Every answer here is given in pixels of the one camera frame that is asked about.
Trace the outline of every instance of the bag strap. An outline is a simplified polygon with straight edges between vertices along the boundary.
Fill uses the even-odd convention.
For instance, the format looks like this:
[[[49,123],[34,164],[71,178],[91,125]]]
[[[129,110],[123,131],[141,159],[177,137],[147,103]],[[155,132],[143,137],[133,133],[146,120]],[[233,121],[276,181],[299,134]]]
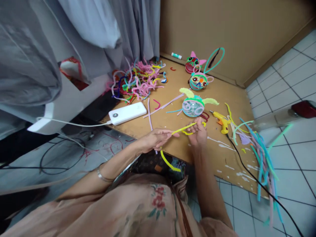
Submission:
[[[183,218],[184,228],[185,228],[185,231],[187,232],[187,236],[188,236],[188,237],[193,237],[193,234],[192,234],[192,231],[191,231],[191,228],[190,228],[190,224],[189,224],[187,215],[185,214],[185,211],[184,211],[184,207],[183,207],[181,198],[180,198],[178,192],[176,192],[176,191],[174,190],[174,187],[172,186],[170,180],[169,180],[169,187],[170,187],[171,191],[177,196],[177,199],[178,199],[178,201],[179,201],[179,204],[180,204],[180,207],[181,207],[181,212],[182,212],[182,218]]]

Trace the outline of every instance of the wooden table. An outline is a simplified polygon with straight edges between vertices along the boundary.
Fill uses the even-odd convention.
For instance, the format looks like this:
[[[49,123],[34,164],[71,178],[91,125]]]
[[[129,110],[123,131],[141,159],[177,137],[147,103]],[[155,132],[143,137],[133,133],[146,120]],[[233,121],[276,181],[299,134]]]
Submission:
[[[164,88],[157,88],[155,91],[151,91],[150,94],[150,111],[153,112],[155,108],[158,107],[158,104],[153,101],[157,100],[161,106],[168,103],[181,93],[179,89],[182,87],[189,88],[188,79],[190,75],[185,71],[184,66],[177,64],[169,60],[163,60],[163,63],[166,63],[164,71],[168,78],[168,83],[160,85],[165,86]],[[247,93],[245,89],[241,89],[234,85],[231,85],[227,82],[215,79],[210,83],[206,89],[200,91],[194,91],[196,95],[199,95],[202,99],[205,98],[214,98],[220,104],[218,106],[212,104],[205,105],[205,112],[210,115],[208,122],[206,123],[208,136],[211,139],[221,141],[229,148],[221,147],[222,143],[213,141],[211,139],[207,140],[208,152],[210,159],[213,162],[213,171],[214,174],[232,184],[240,186],[250,192],[257,193],[257,183],[252,180],[252,177],[246,173],[242,167],[238,154],[232,147],[231,143],[225,135],[221,133],[221,126],[217,123],[217,118],[213,117],[209,110],[219,112],[220,114],[227,116],[228,111],[225,105],[225,102],[230,106],[233,120],[236,124],[240,124],[241,117],[244,121],[254,120],[253,114],[251,111],[251,106]],[[186,126],[189,122],[193,120],[186,116],[183,112],[177,116],[177,113],[166,113],[167,111],[174,111],[182,108],[182,102],[186,98],[186,95],[180,99],[174,101],[172,104],[168,105],[166,108],[157,111],[151,115],[152,125],[154,128],[168,128],[171,130],[177,130]],[[143,104],[147,108],[147,100],[143,101]],[[126,106],[125,103],[119,103],[115,109]],[[109,118],[106,116],[101,122],[105,123]],[[131,120],[129,122],[120,124],[118,126],[110,125],[111,128],[127,134],[136,139],[141,138],[148,132],[150,132],[150,125],[148,117],[143,118],[142,116]],[[229,136],[232,137],[232,131],[230,125]],[[242,145],[237,135],[238,151],[241,155],[241,158],[246,167],[250,167],[249,170],[253,173],[255,177],[258,176],[258,171],[255,170],[255,166],[258,166],[257,160],[252,151],[246,150],[244,153],[242,148],[250,148],[250,145]],[[180,133],[179,138],[171,138],[169,142],[163,147],[163,151],[175,156],[181,160],[184,160],[190,164],[193,164],[193,159],[190,152],[189,140],[188,137]]]

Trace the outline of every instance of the floral blouse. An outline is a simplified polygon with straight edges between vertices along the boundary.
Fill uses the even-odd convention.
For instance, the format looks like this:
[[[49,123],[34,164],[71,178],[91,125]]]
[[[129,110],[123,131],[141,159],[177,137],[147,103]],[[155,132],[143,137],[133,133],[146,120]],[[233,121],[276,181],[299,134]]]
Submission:
[[[187,177],[174,185],[193,236],[235,237],[219,220],[197,223],[186,204]],[[179,201],[164,177],[129,174],[105,194],[49,202],[38,207],[1,237],[7,236],[187,236]]]

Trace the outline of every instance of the woman's left hand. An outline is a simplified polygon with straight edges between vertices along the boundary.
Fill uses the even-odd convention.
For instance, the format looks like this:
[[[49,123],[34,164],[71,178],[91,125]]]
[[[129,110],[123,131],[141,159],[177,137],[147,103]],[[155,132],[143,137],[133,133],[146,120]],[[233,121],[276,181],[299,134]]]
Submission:
[[[134,144],[138,147],[139,152],[141,153],[150,152],[152,149],[160,151],[161,147],[172,136],[172,132],[173,131],[169,129],[155,128],[150,133],[134,142]],[[173,136],[179,137],[180,135],[178,133],[175,133]]]

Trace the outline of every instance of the bracelet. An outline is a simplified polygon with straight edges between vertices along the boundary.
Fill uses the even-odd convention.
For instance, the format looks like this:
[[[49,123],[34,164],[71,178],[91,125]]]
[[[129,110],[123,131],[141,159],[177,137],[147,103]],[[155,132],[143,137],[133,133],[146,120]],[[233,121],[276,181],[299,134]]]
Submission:
[[[98,177],[100,179],[102,179],[104,182],[109,182],[112,183],[115,179],[108,179],[108,178],[104,178],[101,173],[100,173],[100,166],[98,167],[98,169],[96,170],[96,172],[98,173]]]

